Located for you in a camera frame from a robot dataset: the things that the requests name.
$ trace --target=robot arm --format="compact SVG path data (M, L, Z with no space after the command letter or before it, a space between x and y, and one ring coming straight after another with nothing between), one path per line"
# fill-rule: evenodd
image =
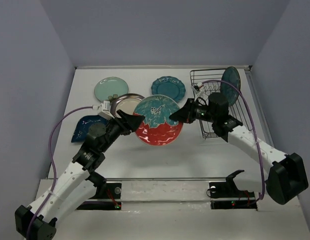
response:
M200 99L199 88L196 91L195 97ZM238 147L259 163L255 137L240 121L229 115L226 97L220 92L214 92L209 95L208 100L208 104L202 104L194 98L189 98L186 104L169 118L189 124L195 120L211 122L217 136ZM260 139L258 143L263 168L268 173L268 179L265 181L266 189L275 202L284 205L308 188L305 166L298 154L288 155ZM231 174L232 182L234 182L233 178L241 172L243 170Z
M145 118L128 115L121 110L117 113L121 118L112 118L106 127L98 123L92 126L92 131L87 134L73 161L57 180L53 192L47 190L28 207L21 205L16 210L16 229L22 236L26 237L30 227L30 240L52 239L56 233L56 222L94 195L92 185L105 189L106 179L95 172L105 159L103 153L120 135L135 132ZM41 207L49 194L48 201Z

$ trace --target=light green plate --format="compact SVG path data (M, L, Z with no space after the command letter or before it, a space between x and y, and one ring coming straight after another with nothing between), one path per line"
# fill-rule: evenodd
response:
M96 98L102 102L114 94L122 96L128 93L128 85L123 79L111 76L97 83L94 92Z

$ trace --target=black clamp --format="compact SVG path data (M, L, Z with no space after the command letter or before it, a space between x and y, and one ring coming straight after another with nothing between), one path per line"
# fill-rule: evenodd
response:
M93 173L105 160L103 154L120 135L128 135L135 132L144 121L144 116L135 116L118 110L121 118L112 118L106 128L103 124L97 123L91 126L78 153L73 157L73 163L77 162L84 170Z
M286 155L281 162L273 162L266 189L269 196L284 205L309 186L303 159L296 153Z
M15 211L16 230L24 238L26 238L29 223L34 216L30 209L30 207L26 208L21 205ZM57 218L55 217L49 223L43 221L42 215L36 217L31 225L29 239L27 240L51 240L56 234L56 222Z
M169 116L173 121L191 124L194 120L212 123L214 133L228 142L228 133L243 123L229 115L229 103L220 92L213 92L208 96L208 105L193 98L187 99L185 105Z
M243 173L244 170L237 170L226 177L226 181L212 181L209 183L207 196L212 199L219 198L237 198L243 191L238 190L234 182L234 178Z

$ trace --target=scalloped plate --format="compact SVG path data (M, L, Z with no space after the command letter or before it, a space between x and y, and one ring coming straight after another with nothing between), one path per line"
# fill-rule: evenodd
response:
M182 122L172 121L169 116L179 110L171 98L153 95L144 98L135 108L134 115L145 116L135 132L139 139L152 146L172 143L180 134Z
M162 76L153 82L151 93L153 95L165 95L178 103L185 96L186 88L178 78Z

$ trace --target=teal plate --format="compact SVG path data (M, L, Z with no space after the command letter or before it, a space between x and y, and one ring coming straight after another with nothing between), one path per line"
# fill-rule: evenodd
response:
M225 70L221 80L230 83L240 91L240 76L238 70L234 66L230 66ZM230 107L236 103L239 93L231 86L222 82L220 84L220 92L228 99Z
M151 93L153 95L170 97L178 103L185 96L186 88L178 78L173 76L162 76L153 82Z
M114 94L120 97L128 93L128 85L123 79L111 76L97 83L94 92L96 98L102 102L108 100L108 97Z
M135 108L134 115L145 116L136 130L143 142L152 146L172 143L180 134L182 122L172 121L169 116L179 110L178 104L164 95L144 98Z

